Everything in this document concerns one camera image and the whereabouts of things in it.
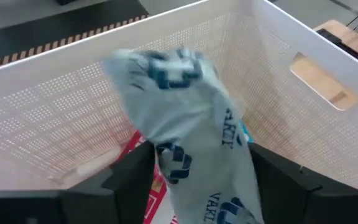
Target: orange striped edge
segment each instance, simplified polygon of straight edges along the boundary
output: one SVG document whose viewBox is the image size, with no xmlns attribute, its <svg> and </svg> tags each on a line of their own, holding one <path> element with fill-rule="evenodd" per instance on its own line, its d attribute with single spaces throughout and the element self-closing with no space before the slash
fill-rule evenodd
<svg viewBox="0 0 358 224">
<path fill-rule="evenodd" d="M 42 46 L 33 47 L 33 48 L 29 49 L 29 50 L 23 50 L 21 52 L 14 53 L 12 55 L 7 55 L 7 56 L 4 56 L 4 57 L 1 57 L 0 58 L 0 66 L 5 65 L 7 63 L 15 62 L 17 60 L 22 60 L 23 58 L 27 58 L 27 57 L 30 57 L 30 56 L 33 56 L 33 55 L 41 54 L 41 53 L 46 52 L 48 50 L 55 49 L 55 48 L 64 46 L 66 44 L 74 43 L 76 41 L 91 37 L 93 35 L 101 34 L 103 32 L 109 31 L 111 29 L 115 29 L 115 28 L 120 27 L 120 26 L 124 26 L 126 24 L 130 24 L 132 22 L 137 22 L 137 21 L 139 21 L 141 19 L 145 19 L 147 17 L 148 17 L 148 15 L 137 16 L 137 17 L 131 18 L 131 19 L 127 20 L 127 21 L 117 22 L 115 24 L 110 24 L 108 26 L 99 27 L 99 28 L 90 30 L 88 32 L 84 32 L 82 34 L 73 35 L 71 37 L 67 37 L 67 38 L 64 38 L 62 40 L 56 40 L 56 41 L 53 41 L 51 43 L 47 43 L 47 44 L 42 45 Z"/>
</svg>

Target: wooden table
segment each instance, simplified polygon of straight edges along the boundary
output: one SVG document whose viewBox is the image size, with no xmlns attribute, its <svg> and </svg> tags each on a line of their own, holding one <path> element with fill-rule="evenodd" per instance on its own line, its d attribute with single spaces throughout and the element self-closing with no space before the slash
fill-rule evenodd
<svg viewBox="0 0 358 224">
<path fill-rule="evenodd" d="M 334 20 L 316 27 L 315 30 L 321 28 L 330 31 L 344 44 L 358 52 L 358 33 L 352 29 Z M 356 93 L 339 83 L 330 72 L 325 71 L 304 55 L 298 54 L 295 57 L 291 70 L 338 109 L 347 110 L 357 103 Z"/>
</svg>

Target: crumpled fabric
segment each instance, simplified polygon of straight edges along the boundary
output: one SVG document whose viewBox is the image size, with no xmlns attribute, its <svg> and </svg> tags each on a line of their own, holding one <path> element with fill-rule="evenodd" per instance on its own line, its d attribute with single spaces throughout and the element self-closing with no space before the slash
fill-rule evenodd
<svg viewBox="0 0 358 224">
<path fill-rule="evenodd" d="M 118 50 L 103 67 L 155 145 L 179 223 L 264 223 L 240 117 L 203 54 Z"/>
</svg>

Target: white plastic basket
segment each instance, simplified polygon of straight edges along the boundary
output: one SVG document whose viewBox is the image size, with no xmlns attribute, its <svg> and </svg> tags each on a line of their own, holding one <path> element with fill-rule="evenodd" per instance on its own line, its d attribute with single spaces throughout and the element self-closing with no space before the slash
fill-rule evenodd
<svg viewBox="0 0 358 224">
<path fill-rule="evenodd" d="M 339 111 L 289 69 L 300 52 L 358 94 L 358 61 L 264 0 L 210 0 L 0 67 L 0 189 L 69 187 L 134 132 L 99 61 L 113 50 L 204 52 L 257 143 L 358 188 L 358 103 Z"/>
</svg>

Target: basket handle hole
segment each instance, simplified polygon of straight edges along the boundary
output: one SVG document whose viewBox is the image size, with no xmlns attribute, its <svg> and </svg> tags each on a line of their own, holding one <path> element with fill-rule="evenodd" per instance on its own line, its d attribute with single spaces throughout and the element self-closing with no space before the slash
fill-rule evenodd
<svg viewBox="0 0 358 224">
<path fill-rule="evenodd" d="M 290 70 L 337 110 L 348 110 L 358 102 L 357 94 L 337 81 L 331 72 L 301 53 L 295 56 Z"/>
</svg>

